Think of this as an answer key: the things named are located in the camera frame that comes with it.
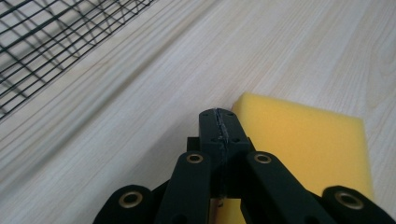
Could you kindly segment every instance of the metal grid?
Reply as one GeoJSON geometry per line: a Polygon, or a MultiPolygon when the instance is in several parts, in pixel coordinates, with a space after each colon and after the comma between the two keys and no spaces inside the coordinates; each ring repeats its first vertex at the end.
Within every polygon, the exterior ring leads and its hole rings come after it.
{"type": "Polygon", "coordinates": [[[0,1],[0,120],[153,1],[0,1]]]}

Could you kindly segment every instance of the wood grain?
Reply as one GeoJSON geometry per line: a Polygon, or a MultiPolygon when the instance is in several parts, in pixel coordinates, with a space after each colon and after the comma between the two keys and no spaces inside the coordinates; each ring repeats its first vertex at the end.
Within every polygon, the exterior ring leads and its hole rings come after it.
{"type": "Polygon", "coordinates": [[[244,91],[364,120],[396,218],[394,1],[156,2],[0,125],[0,222],[91,223],[170,177],[198,114],[244,91]]]}

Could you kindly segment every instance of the yellow sponge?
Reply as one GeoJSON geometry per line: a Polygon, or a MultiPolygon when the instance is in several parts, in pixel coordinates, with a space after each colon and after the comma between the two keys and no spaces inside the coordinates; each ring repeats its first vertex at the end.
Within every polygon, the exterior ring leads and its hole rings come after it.
{"type": "MultiPolygon", "coordinates": [[[[276,155],[303,186],[321,196],[342,185],[373,200],[361,119],[244,93],[233,105],[256,150],[276,155]]],[[[239,200],[226,200],[217,223],[244,223],[239,200]]]]}

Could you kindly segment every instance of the sponge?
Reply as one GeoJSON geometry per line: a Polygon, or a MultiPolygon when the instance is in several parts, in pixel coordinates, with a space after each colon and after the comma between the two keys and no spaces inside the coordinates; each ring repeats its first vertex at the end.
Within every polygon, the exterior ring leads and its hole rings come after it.
{"type": "MultiPolygon", "coordinates": [[[[356,189],[374,200],[361,119],[271,97],[244,93],[233,105],[256,150],[276,155],[308,190],[356,189]]],[[[245,223],[239,200],[225,200],[217,223],[245,223]]]]}

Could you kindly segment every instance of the wire rack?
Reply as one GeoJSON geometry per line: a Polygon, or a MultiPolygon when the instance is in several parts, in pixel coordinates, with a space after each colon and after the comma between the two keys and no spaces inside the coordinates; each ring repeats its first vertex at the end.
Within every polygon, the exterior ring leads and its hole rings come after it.
{"type": "Polygon", "coordinates": [[[153,1],[0,1],[0,120],[153,1]]]}

